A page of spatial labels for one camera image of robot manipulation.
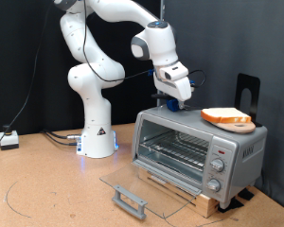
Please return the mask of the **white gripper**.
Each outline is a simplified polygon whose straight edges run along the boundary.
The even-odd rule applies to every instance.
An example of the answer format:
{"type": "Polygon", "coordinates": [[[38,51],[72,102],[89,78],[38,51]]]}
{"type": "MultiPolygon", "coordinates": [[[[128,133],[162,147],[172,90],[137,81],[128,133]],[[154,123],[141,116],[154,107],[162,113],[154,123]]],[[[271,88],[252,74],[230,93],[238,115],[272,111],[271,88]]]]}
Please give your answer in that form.
{"type": "Polygon", "coordinates": [[[185,108],[184,101],[191,98],[191,87],[188,78],[177,79],[175,81],[162,81],[157,77],[153,77],[153,79],[154,85],[159,91],[177,98],[180,110],[185,108]]]}

